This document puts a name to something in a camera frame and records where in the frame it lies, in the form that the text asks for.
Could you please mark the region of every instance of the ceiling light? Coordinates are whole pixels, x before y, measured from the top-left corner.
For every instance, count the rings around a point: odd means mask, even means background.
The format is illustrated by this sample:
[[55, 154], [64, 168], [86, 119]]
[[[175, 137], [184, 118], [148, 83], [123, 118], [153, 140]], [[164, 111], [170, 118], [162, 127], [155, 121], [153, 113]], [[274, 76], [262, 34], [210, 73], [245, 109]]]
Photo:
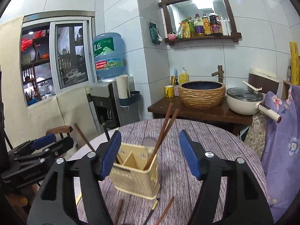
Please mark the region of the ceiling light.
[[211, 8], [214, 10], [214, 5], [212, 3], [212, 0], [193, 0], [193, 3], [196, 5], [196, 7], [200, 9], [206, 9]]

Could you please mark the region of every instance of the ceramic vessel sink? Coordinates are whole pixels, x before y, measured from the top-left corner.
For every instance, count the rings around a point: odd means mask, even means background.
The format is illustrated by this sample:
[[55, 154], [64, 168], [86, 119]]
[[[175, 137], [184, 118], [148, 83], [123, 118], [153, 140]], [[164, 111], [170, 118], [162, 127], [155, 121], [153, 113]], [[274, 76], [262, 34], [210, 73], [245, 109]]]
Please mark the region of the ceramic vessel sink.
[[220, 82], [191, 81], [179, 85], [179, 96], [190, 107], [210, 108], [221, 102], [225, 90]]

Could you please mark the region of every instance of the pink bowl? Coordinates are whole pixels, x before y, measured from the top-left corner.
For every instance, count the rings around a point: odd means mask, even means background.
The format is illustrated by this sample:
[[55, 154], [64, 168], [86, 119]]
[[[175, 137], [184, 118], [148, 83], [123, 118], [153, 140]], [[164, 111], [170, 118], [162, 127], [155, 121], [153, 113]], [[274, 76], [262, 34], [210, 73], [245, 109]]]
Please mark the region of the pink bowl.
[[168, 34], [168, 39], [169, 40], [176, 40], [177, 39], [177, 35], [175, 35], [175, 34]]

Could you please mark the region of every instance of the faucet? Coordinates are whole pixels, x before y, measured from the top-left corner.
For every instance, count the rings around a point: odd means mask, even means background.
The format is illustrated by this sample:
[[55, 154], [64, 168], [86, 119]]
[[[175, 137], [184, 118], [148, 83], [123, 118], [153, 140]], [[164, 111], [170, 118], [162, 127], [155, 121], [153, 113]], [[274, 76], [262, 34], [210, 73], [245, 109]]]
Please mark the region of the faucet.
[[212, 73], [211, 75], [212, 75], [212, 76], [218, 75], [219, 82], [220, 82], [220, 83], [223, 83], [223, 73], [224, 73], [224, 71], [223, 71], [223, 66], [222, 66], [222, 65], [218, 65], [218, 71]]

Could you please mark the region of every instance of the wooden mirror frame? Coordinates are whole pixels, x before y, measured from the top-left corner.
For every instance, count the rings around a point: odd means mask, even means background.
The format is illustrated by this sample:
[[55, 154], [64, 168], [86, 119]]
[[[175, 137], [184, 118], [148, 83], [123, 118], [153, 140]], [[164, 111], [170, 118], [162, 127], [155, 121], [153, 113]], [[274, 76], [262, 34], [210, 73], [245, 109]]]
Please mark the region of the wooden mirror frame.
[[[166, 21], [166, 29], [167, 29], [167, 34], [172, 33], [172, 26], [171, 26], [171, 20], [170, 20], [170, 15], [167, 9], [167, 6], [170, 4], [176, 4], [180, 2], [185, 2], [185, 1], [190, 1], [190, 0], [161, 0], [161, 2], [158, 4], [160, 7], [163, 8], [163, 14], [165, 17]], [[191, 37], [191, 38], [182, 38], [182, 39], [176, 39], [170, 41], [168, 38], [165, 38], [165, 42], [169, 43], [169, 45], [173, 45], [175, 42], [182, 42], [182, 41], [191, 41], [191, 40], [219, 40], [219, 39], [230, 39], [233, 40], [234, 42], [238, 42], [240, 38], [242, 38], [242, 34], [236, 31], [236, 23], [234, 21], [234, 17], [232, 14], [232, 10], [229, 4], [228, 0], [223, 0], [227, 14], [230, 20], [230, 25], [231, 25], [231, 35], [221, 35], [221, 36], [214, 36], [214, 35], [209, 35], [205, 37]]]

